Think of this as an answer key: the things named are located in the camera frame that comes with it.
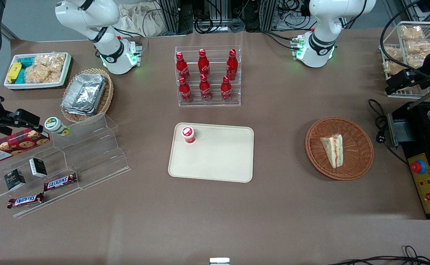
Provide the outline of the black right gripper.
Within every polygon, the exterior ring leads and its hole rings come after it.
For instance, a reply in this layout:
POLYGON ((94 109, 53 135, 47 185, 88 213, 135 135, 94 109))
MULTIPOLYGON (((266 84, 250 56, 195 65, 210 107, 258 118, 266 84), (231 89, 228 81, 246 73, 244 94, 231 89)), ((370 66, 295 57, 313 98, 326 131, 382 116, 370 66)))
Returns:
POLYGON ((0 96, 0 133, 11 135, 15 128, 29 128, 41 133, 40 117, 24 109, 17 109, 14 112, 7 111, 2 102, 4 97, 0 96))

